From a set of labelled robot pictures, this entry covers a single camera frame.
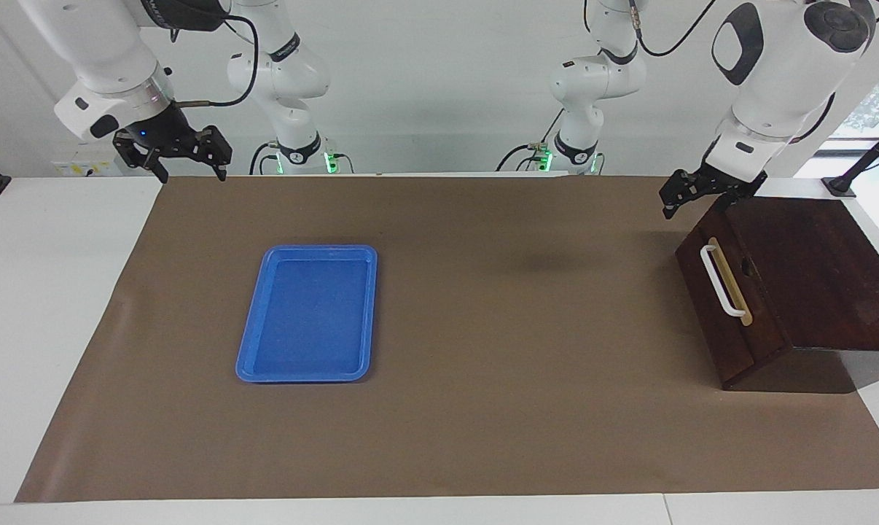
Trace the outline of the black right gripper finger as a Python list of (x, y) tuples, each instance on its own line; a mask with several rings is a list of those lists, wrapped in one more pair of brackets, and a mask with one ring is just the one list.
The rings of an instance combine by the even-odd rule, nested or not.
[(127, 131), (114, 133), (112, 145), (127, 166), (143, 169), (156, 176), (163, 184), (168, 183), (169, 173), (162, 164), (162, 149), (160, 147), (153, 147), (153, 149), (142, 152)]
[(194, 133), (194, 160), (209, 166), (220, 182), (227, 180), (227, 167), (232, 162), (233, 148), (215, 125)]

